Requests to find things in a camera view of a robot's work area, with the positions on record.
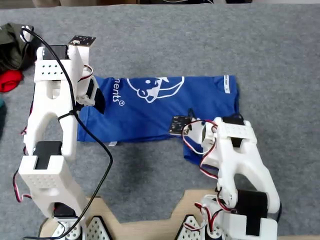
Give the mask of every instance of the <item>gray felt surface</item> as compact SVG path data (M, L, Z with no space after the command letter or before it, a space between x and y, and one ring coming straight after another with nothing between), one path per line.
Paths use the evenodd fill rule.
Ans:
M120 5L0 10L0 24L35 26L50 44L96 36L91 65L102 77L236 75L240 110L257 135L283 215L280 235L320 234L320 5ZM22 158L34 69L3 94L1 239L35 235L44 217L18 204L12 175ZM57 123L45 139L59 139ZM99 194L121 222L170 216L185 189L214 188L183 159L178 139L120 144ZM96 143L79 143L70 169L89 196L107 165ZM21 191L27 191L20 180ZM247 185L243 179L239 185Z

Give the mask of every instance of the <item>white logo print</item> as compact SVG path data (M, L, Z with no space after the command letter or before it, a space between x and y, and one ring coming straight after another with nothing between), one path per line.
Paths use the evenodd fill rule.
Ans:
M122 107L123 105L125 105L125 101L119 100L119 98L121 98L119 94L119 87L120 87L119 83L120 83L120 79L114 80L113 90L112 90L112 101L115 103L118 102L118 104Z
M156 99L168 98L175 95L184 84L185 77L127 78L127 82L136 91L138 97L145 99L150 104Z

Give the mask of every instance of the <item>blue t-shirt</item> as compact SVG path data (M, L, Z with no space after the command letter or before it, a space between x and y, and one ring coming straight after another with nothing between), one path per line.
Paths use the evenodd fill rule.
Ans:
M186 116L190 108L204 120L238 112L238 90L232 75L96 79L105 98L104 114L84 107L80 118L103 142L170 138L173 116ZM77 137L94 141L80 126Z

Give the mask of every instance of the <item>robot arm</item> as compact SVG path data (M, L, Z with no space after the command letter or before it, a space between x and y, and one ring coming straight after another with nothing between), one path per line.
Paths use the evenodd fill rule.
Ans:
M214 221L218 228L214 232L203 230L201 235L205 235L205 239L220 239L215 235L220 229L225 237L222 239L276 240L278 224L268 218L268 214L279 210L280 199L260 157L250 122L234 117L217 117L214 124L194 121L185 135L201 144L203 152L207 153L201 164L219 169L218 194L206 195L201 201L202 207L211 213L221 212ZM235 174L247 177L257 191L236 189Z
M67 165L67 161L76 156L78 122L74 111L84 106L94 106L101 113L105 110L104 96L89 66L89 48L94 40L95 37L77 35L68 46L50 46L70 78L76 109L67 77L58 61L46 47L38 48L32 112L23 139L27 154L18 170L41 212L47 218L63 222L65 229L78 220L88 204ZM52 118L61 125L62 141L42 139ZM86 239L86 217L85 214L66 239L75 240L80 235Z

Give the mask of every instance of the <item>wooden board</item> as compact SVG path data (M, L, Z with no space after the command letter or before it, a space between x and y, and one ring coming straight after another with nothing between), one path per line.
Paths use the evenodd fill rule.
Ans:
M173 240L186 214L193 214L202 220L199 210L194 207L204 195L213 194L212 190L186 190L184 196L173 210L170 219L119 223L102 198L96 198L90 207L90 218L101 215L114 240ZM43 223L40 236L51 236L57 223L49 219ZM320 236L280 236L279 240L320 240Z

